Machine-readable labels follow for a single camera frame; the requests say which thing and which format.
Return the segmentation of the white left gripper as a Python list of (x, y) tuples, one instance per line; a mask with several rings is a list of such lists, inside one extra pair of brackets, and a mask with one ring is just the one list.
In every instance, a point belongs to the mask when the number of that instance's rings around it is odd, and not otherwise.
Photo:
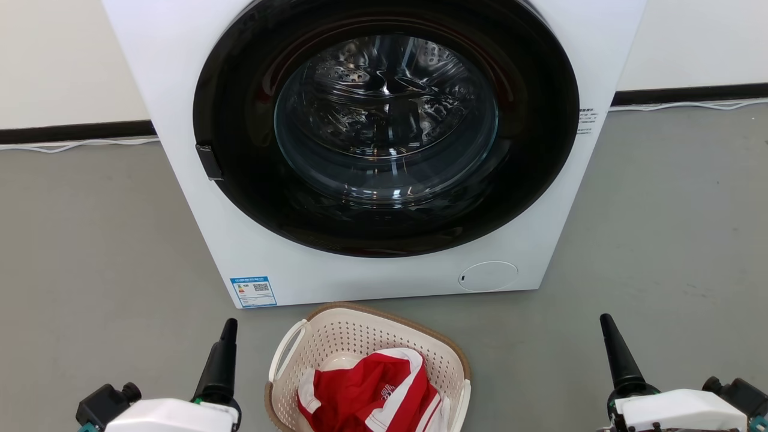
[(238, 320), (229, 318), (209, 350), (191, 400), (138, 400), (108, 422), (105, 431), (238, 431), (241, 406), (234, 399)]

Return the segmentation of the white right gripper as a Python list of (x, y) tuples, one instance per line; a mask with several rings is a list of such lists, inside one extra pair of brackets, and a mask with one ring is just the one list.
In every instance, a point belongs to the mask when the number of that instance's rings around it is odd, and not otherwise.
[(729, 400), (729, 385), (661, 392), (648, 385), (610, 314), (599, 322), (614, 390), (609, 431), (747, 431), (749, 416)]

